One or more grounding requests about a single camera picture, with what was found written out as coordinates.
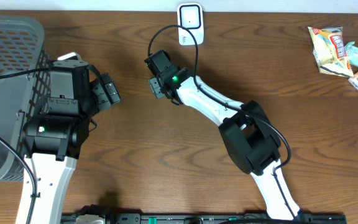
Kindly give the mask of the yellow red snack bag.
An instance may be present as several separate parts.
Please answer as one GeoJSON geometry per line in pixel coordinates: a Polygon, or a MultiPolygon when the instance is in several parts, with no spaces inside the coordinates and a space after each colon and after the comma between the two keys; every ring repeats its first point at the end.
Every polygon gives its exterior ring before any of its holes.
{"type": "Polygon", "coordinates": [[[339,77],[353,77],[354,73],[345,50],[342,27],[325,27],[318,29],[308,27],[313,43],[319,73],[339,77]]]}

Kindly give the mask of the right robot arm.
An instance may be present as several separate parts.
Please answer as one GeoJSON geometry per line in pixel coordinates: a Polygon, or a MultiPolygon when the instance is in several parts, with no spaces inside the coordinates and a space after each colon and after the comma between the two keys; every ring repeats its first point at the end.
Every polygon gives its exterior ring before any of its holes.
{"type": "Polygon", "coordinates": [[[270,218],[298,220],[300,208],[292,199],[282,174],[279,149],[287,145],[261,106],[232,100],[205,84],[188,68],[171,63],[159,50],[148,54],[145,64],[153,74],[149,85],[156,98],[166,97],[175,105],[189,106],[218,126],[233,163],[255,180],[270,218]]]}

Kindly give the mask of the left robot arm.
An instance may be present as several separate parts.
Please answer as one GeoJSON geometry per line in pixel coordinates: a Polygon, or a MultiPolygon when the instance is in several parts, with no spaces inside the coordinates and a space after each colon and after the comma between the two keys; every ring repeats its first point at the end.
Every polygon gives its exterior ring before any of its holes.
{"type": "Polygon", "coordinates": [[[108,73],[80,59],[56,60],[50,92],[23,127],[24,176],[16,223],[60,223],[70,179],[93,116],[120,102],[108,73]]]}

